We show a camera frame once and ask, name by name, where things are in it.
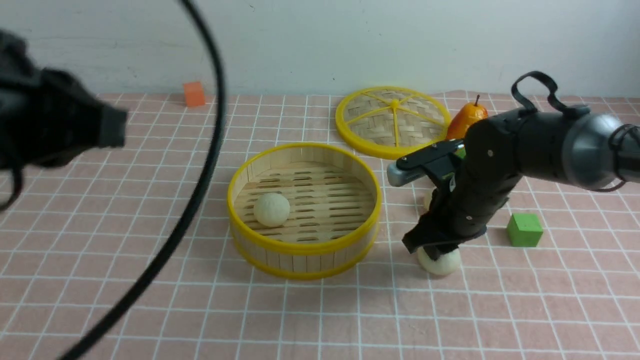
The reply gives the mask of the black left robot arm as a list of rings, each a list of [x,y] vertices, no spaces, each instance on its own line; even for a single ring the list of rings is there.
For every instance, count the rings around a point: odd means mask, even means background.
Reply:
[[[25,167],[57,169],[89,150],[125,146],[128,112],[68,71],[37,67],[25,39],[2,30],[0,60],[0,167],[13,181],[2,211],[23,191]]]

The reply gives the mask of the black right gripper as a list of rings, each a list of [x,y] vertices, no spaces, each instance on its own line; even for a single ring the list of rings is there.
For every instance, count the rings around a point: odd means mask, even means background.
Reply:
[[[403,235],[403,245],[411,254],[423,249],[428,257],[438,260],[481,237],[521,178],[517,172],[493,173],[460,166],[449,181],[455,184],[453,189],[449,185],[437,188],[427,212]]]

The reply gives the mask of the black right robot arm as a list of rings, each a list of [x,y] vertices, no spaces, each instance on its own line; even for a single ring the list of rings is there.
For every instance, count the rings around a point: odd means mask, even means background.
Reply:
[[[402,237],[410,253],[422,249],[431,260],[486,233],[489,221],[523,177],[599,193],[638,183],[639,127],[621,123],[587,105],[563,104],[558,85],[542,71],[530,71],[544,85],[552,112],[542,112],[510,89],[519,108],[476,121],[464,139],[442,140],[403,155],[387,168],[391,186],[428,177],[435,189],[425,214]]]

